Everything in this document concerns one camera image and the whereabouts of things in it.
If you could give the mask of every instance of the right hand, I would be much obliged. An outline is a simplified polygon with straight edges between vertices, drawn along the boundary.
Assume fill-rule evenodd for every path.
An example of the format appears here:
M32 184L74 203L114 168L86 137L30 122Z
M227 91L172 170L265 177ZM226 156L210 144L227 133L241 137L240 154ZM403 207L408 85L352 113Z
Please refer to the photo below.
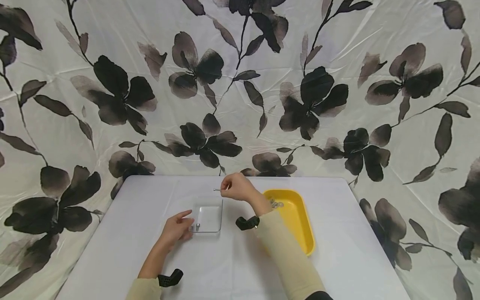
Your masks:
M262 196L242 173L233 173L223 178L220 185L222 197L232 198L250 203L253 199Z

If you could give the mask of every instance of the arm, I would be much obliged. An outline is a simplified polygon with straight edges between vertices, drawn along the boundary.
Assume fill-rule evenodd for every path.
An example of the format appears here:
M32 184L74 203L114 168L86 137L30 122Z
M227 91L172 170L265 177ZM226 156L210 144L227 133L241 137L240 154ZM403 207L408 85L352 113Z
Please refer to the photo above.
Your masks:
M278 268L289 300L330 300L312 263L295 237L285 226L278 211L240 173L225 177L221 185L224 197L246 201L260 218L255 230Z
M184 218L191 210L181 212L167 220L160 238L153 245L145 262L130 287L126 300L158 300L162 293L157 276L162 273L165 259L179 240L189 240L188 231L193 219Z

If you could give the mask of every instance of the finger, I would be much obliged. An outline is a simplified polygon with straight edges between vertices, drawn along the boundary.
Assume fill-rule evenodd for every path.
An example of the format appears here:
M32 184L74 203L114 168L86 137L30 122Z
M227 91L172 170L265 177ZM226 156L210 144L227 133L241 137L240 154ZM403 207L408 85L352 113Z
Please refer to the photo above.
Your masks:
M180 220L180 219L182 219L182 218L185 218L186 216L188 216L188 215L191 214L191 213L192 213L192 210L189 209L189 210L186 210L186 211L184 211L184 212L181 212L181 213L178 213L178 214L174 215L174 216L172 217L172 219L178 221L178 220Z

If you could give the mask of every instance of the beige sleeve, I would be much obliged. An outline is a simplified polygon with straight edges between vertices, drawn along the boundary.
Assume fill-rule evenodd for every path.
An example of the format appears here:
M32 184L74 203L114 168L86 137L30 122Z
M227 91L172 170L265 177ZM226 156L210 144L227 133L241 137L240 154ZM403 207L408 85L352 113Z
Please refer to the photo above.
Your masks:
M161 294L158 279L137 278L133 281L126 300L159 300Z
M255 233L275 262L289 300L305 300L314 292L325 291L317 270L278 211L261 216Z

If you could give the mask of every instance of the wrist strap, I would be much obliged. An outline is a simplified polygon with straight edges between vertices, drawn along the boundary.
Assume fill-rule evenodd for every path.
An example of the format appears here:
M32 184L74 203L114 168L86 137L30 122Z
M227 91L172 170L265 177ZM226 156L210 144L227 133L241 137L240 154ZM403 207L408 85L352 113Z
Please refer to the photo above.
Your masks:
M242 231L257 227L259 224L260 218L257 216L251 217L250 219L248 219L248 221L241 216L237 219L237 221L235 221L235 225L237 225L237 227Z

